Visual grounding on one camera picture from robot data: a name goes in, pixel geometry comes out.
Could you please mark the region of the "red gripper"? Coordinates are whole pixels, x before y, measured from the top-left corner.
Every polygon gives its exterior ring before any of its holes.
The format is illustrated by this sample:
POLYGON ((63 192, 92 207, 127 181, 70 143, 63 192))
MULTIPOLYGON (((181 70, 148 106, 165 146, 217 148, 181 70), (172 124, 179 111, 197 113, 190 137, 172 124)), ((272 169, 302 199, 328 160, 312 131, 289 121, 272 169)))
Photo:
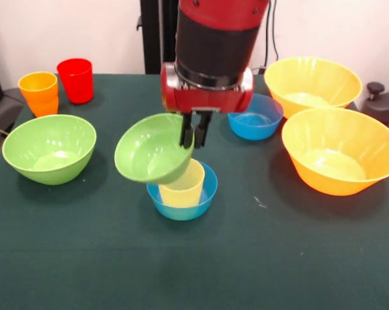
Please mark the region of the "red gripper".
POLYGON ((226 90, 212 90, 189 84, 177 74, 174 63, 162 65, 160 81, 164 108, 171 112, 182 113, 179 144, 185 149, 188 149, 193 142, 193 111, 200 116, 200 122, 194 132, 194 147, 200 149, 205 145, 213 112, 227 114, 246 111, 255 87, 254 77, 249 67, 245 69, 240 83, 226 90))

